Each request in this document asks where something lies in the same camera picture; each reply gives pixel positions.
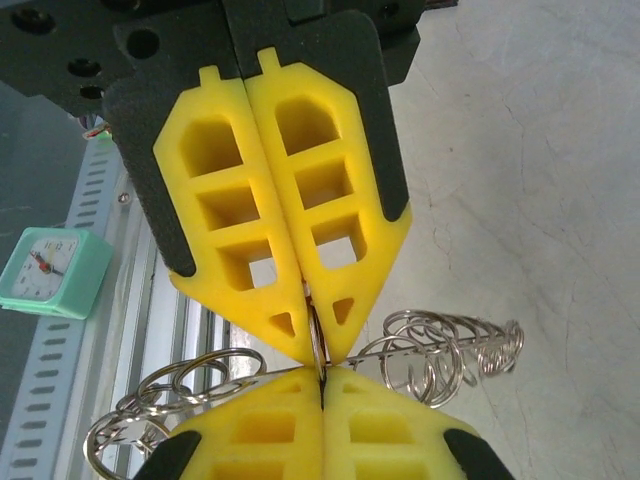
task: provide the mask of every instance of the green alarm clock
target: green alarm clock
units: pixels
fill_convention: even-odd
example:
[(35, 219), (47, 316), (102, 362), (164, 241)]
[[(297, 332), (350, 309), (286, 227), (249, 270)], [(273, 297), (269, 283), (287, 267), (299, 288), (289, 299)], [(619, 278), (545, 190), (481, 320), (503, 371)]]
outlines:
[(111, 245), (87, 230), (27, 228), (0, 276), (0, 305), (87, 318), (112, 253)]

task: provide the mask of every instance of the screw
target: screw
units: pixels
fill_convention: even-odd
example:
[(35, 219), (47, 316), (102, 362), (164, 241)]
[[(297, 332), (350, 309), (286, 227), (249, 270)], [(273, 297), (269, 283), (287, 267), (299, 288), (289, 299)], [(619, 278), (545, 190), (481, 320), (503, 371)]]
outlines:
[(131, 195), (129, 195), (127, 192), (122, 192), (120, 195), (118, 195), (118, 203), (122, 205), (126, 205), (130, 201), (131, 201)]

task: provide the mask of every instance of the mounting hole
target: mounting hole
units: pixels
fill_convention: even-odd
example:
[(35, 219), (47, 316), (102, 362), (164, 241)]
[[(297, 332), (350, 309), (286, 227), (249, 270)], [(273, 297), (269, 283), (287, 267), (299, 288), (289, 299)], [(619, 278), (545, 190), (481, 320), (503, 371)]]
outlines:
[(140, 6), (138, 0), (101, 0), (102, 4), (109, 10), (116, 12), (130, 12)]
[(11, 14), (11, 22), (16, 28), (32, 35), (46, 35), (56, 27), (53, 17), (35, 8), (23, 8)]
[(151, 30), (136, 30), (127, 40), (129, 55), (138, 60), (153, 57), (159, 48), (160, 39)]
[(95, 85), (89, 85), (88, 87), (82, 87), (80, 89), (80, 96), (87, 100), (100, 100), (103, 94), (104, 90)]
[(383, 5), (380, 10), (378, 10), (378, 16), (383, 20), (389, 20), (395, 17), (400, 11), (400, 5), (398, 2), (391, 2)]
[(102, 67), (93, 60), (76, 58), (67, 64), (67, 70), (76, 77), (91, 78), (97, 76), (102, 71)]

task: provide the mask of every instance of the white floor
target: white floor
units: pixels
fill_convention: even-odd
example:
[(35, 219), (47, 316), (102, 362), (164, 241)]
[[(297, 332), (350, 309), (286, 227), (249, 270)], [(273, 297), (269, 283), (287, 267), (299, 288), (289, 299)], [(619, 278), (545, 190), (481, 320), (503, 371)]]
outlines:
[(414, 223), (363, 341), (408, 307), (517, 318), (514, 374), (444, 410), (518, 479), (640, 478), (640, 4), (462, 0), (420, 33), (391, 91)]

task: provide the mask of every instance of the clock face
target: clock face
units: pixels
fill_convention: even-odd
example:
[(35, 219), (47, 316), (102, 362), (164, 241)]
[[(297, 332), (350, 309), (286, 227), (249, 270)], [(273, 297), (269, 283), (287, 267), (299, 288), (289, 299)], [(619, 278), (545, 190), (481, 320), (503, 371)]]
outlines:
[(24, 259), (11, 287), (11, 296), (42, 302), (54, 297), (60, 290), (77, 247), (78, 238), (75, 236), (37, 240)]

